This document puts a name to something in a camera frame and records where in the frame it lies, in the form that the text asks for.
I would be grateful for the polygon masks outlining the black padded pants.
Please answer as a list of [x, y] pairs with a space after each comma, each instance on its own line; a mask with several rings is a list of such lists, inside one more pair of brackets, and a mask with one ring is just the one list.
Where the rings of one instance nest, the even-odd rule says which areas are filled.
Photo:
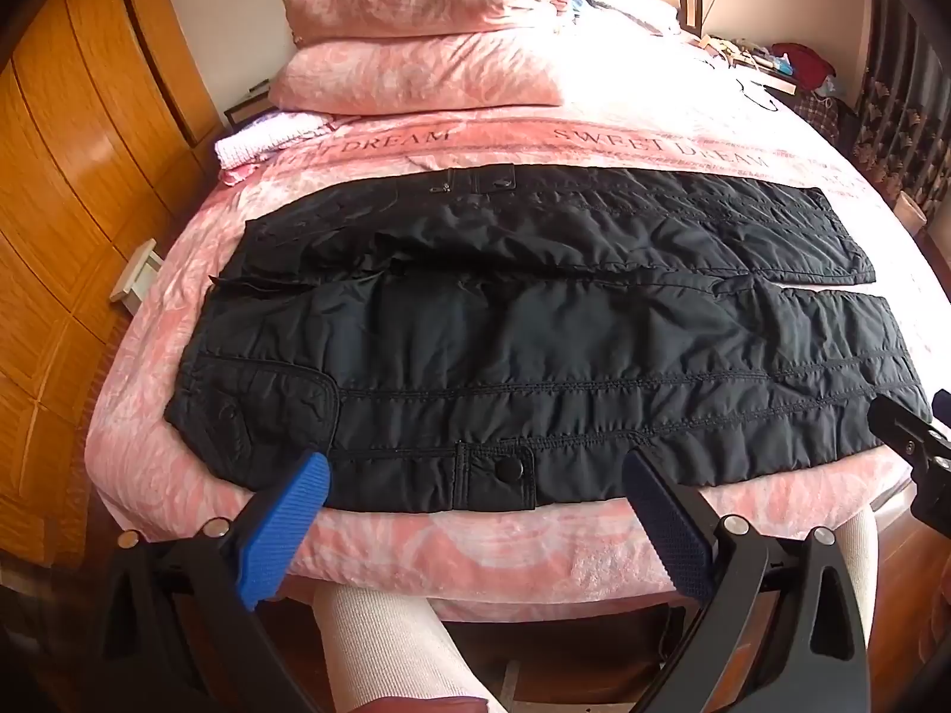
[[250, 220], [166, 418], [258, 491], [324, 454], [332, 507], [519, 512], [876, 445], [927, 407], [824, 193], [731, 175], [495, 164], [324, 188]]

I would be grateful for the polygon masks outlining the person's white trouser leg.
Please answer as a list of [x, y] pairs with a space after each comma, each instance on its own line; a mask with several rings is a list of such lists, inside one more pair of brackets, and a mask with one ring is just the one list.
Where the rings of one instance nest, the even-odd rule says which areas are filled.
[[311, 608], [337, 710], [500, 710], [423, 597], [322, 583]]

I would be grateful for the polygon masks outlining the white small stool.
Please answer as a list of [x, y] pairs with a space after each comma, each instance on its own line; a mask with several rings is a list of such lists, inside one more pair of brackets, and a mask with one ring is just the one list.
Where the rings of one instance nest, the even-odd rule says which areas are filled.
[[148, 238], [134, 251], [126, 267], [122, 269], [122, 274], [109, 293], [109, 302], [121, 304], [131, 316], [135, 316], [150, 286], [158, 277], [161, 266], [163, 258], [156, 251], [156, 240]]

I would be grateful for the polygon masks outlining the dark patterned curtain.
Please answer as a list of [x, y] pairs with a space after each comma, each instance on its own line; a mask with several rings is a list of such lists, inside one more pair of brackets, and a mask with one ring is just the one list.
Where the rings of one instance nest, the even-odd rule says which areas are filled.
[[949, 195], [949, 72], [901, 0], [872, 0], [858, 121], [859, 171], [935, 216]]

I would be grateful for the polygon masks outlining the red cloth on nightstand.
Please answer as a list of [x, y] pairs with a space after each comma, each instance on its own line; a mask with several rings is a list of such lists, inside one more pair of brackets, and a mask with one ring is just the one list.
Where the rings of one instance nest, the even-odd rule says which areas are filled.
[[775, 56], [785, 56], [788, 59], [793, 77], [804, 90], [817, 90], [829, 77], [836, 76], [832, 63], [803, 43], [774, 43], [770, 51]]

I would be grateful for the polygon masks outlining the white pink folded cloth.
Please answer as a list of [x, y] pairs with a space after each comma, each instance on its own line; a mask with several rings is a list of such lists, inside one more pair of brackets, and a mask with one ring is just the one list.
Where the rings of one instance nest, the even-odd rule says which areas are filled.
[[215, 143], [215, 155], [223, 171], [240, 168], [251, 161], [258, 161], [267, 153], [277, 152], [287, 145], [332, 134], [342, 120], [332, 114], [267, 113], [256, 121], [242, 127], [235, 134]]

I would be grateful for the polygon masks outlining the pink leaf-pattern bedspread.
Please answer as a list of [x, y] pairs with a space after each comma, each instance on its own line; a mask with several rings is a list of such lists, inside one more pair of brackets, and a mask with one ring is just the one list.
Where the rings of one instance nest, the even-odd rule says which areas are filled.
[[568, 42], [561, 106], [363, 116], [211, 193], [90, 423], [116, 522], [187, 536], [321, 452], [295, 578], [545, 620], [669, 590], [637, 447], [782, 536], [904, 478], [865, 414], [948, 386], [949, 304], [899, 220], [697, 48]]

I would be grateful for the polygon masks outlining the orange wooden wardrobe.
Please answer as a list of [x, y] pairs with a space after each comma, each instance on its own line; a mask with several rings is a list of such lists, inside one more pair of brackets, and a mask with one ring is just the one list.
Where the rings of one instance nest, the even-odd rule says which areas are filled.
[[24, 0], [2, 27], [2, 547], [74, 567], [111, 290], [210, 190], [221, 121], [171, 0]]

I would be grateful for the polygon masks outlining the lower pink pillow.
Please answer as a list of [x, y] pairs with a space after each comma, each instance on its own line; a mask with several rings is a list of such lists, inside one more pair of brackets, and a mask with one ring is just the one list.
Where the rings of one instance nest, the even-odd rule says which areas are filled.
[[390, 40], [326, 40], [301, 48], [269, 84], [284, 111], [337, 116], [559, 106], [559, 39], [532, 29]]

